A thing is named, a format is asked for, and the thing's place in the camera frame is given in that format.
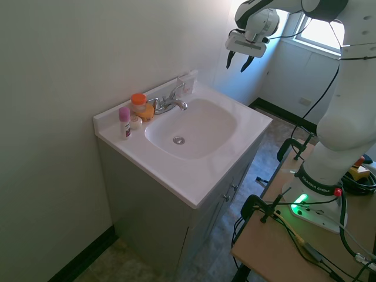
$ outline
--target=vanity cabinet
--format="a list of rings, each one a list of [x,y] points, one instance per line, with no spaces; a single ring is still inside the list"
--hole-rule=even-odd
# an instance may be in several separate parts
[[[263,134],[197,209],[98,139],[116,234],[156,270],[181,272],[235,199],[262,138]]]

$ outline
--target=drain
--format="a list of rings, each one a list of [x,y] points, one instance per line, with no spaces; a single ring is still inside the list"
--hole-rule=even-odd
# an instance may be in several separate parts
[[[174,141],[175,144],[178,144],[178,145],[182,145],[182,144],[184,144],[186,142],[184,140],[184,138],[182,138],[180,136],[174,137],[173,141]]]

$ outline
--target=tile floor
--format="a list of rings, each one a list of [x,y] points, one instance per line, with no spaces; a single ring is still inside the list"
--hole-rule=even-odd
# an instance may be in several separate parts
[[[230,282],[232,280],[236,272],[236,266],[230,255],[234,222],[239,218],[240,209],[248,196],[262,193],[264,187],[255,182],[255,179],[257,176],[263,179],[269,179],[272,176],[279,164],[276,154],[294,128],[288,122],[267,113],[264,114],[273,118],[273,122],[266,131],[265,138],[236,199],[219,220],[191,265],[176,282]],[[295,137],[305,139],[307,134],[298,129]],[[249,281],[262,282],[264,280],[251,273]],[[168,282],[168,279],[153,271],[128,248],[126,243],[119,239],[75,282]]]

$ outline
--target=red button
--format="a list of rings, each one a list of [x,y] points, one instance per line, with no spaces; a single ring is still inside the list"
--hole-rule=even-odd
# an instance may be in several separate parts
[[[342,189],[341,188],[335,188],[333,194],[334,194],[335,197],[341,197],[342,196]]]

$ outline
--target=small container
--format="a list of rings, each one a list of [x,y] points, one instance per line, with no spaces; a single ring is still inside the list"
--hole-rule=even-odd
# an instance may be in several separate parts
[[[130,116],[130,128],[131,129],[140,129],[142,127],[142,119],[139,116],[132,115]]]
[[[130,138],[130,110],[127,107],[119,109],[120,135],[122,139]]]
[[[150,122],[154,117],[154,107],[152,104],[146,104],[146,110],[144,112],[135,112],[136,116],[142,118],[143,122]]]
[[[133,94],[130,101],[132,102],[132,111],[135,113],[142,113],[146,110],[146,96],[144,94]]]

